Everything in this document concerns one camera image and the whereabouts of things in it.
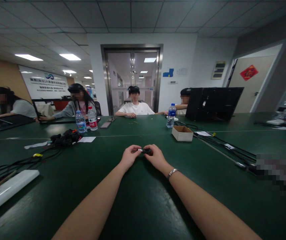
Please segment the metal door frame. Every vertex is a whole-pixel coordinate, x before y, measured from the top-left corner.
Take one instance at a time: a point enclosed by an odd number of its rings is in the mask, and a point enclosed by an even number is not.
[[[162,60],[163,60],[163,44],[104,44],[101,45],[101,53],[103,60],[104,80],[106,87],[107,106],[108,114],[112,115],[113,112],[113,101],[112,101],[112,88],[110,83],[109,66],[108,66],[108,53],[130,53],[130,66],[135,70],[135,58],[134,53],[137,52],[156,52],[156,75],[155,75],[155,99],[154,99],[154,111],[158,112],[159,109],[159,97],[160,97],[160,86],[162,76]]]

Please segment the water bottle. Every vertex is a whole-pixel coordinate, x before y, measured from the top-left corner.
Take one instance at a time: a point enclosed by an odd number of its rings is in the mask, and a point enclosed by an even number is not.
[[[76,125],[79,133],[87,132],[86,122],[83,114],[80,111],[76,111]]]
[[[176,114],[176,107],[175,107],[175,104],[172,103],[169,108],[169,118],[167,119],[167,123],[166,123],[166,126],[168,128],[172,128],[174,126],[175,114]]]
[[[92,106],[88,107],[87,116],[89,121],[89,128],[91,129],[91,131],[97,130],[97,116],[96,112],[92,110]]]

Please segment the person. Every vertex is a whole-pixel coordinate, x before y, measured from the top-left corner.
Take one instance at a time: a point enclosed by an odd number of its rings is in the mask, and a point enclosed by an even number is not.
[[[130,86],[128,88],[129,97],[132,102],[124,104],[116,113],[116,116],[124,116],[129,118],[136,118],[137,115],[152,115],[152,114],[164,114],[164,112],[155,113],[148,106],[147,103],[140,103],[139,98],[139,87]]]
[[[16,114],[30,118],[37,116],[31,103],[17,97],[10,88],[0,87],[0,118]]]
[[[190,97],[191,97],[191,90],[192,90],[192,88],[184,88],[181,91],[182,103],[175,105],[175,107],[176,107],[176,115],[185,115],[186,114],[186,109],[187,109],[187,106],[189,104]],[[169,111],[168,110],[164,111],[164,114],[168,115]]]
[[[99,238],[122,177],[141,153],[138,149],[141,147],[137,145],[131,145],[125,149],[120,163],[74,209],[52,240]],[[222,203],[183,173],[174,171],[174,167],[165,160],[162,151],[156,145],[147,145],[144,149],[151,150],[148,155],[144,154],[145,158],[169,179],[206,239],[261,239]]]
[[[85,116],[85,119],[88,119],[87,111],[89,106],[92,106],[92,110],[96,112],[94,100],[85,91],[81,84],[74,83],[70,85],[68,87],[68,91],[71,93],[72,101],[67,104],[63,111],[56,113],[51,117],[39,117],[41,121],[51,121],[62,117],[72,117],[78,109]]]

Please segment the red label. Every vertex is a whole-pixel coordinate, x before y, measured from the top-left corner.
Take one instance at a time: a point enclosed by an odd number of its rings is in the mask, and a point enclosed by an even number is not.
[[[97,127],[97,121],[89,123],[89,126],[90,127]]]
[[[253,65],[251,65],[247,69],[245,69],[243,72],[241,72],[240,75],[243,77],[245,81],[247,81],[258,73],[259,71],[256,70],[256,68]]]

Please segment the gray jacket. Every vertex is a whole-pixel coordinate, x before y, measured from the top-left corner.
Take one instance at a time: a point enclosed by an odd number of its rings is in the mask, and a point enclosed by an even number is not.
[[[92,106],[92,110],[96,112],[95,106],[88,102],[88,106]],[[76,114],[76,108],[73,101],[70,101],[67,106],[63,109],[63,111],[56,113],[53,115],[54,118],[62,118],[62,117],[72,117]]]

